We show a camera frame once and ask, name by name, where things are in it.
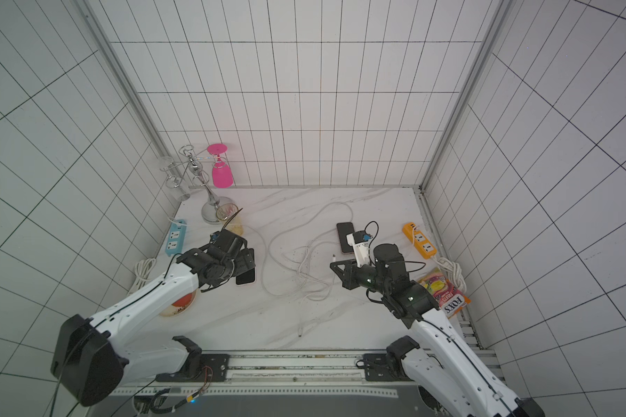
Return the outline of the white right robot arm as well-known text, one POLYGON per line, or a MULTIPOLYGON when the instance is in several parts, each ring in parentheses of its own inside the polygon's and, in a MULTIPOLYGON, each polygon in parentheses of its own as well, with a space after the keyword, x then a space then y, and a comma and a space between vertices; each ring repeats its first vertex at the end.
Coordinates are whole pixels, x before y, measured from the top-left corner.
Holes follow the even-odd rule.
POLYGON ((453 416, 542 416, 532 398, 521 398, 479 359, 452 327, 438 301, 410 279, 394 244, 374 250, 375 262, 332 262, 347 289, 366 288, 408 328, 387 348, 389 366, 415 382, 453 416))

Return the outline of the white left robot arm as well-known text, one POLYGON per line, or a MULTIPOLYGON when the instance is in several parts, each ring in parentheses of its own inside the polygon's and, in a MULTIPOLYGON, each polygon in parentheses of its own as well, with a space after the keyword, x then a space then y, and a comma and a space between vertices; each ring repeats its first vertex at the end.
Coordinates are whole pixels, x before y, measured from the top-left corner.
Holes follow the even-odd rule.
POLYGON ((174 302, 251 276, 255 266, 247 240, 222 229, 202 247, 174 255, 163 274, 121 302, 89 318, 71 316, 59 330, 50 366, 57 384, 90 407, 127 382, 160 375, 195 380, 203 375, 203 354, 191 339, 176 335, 154 349, 133 347, 132 340, 174 302))

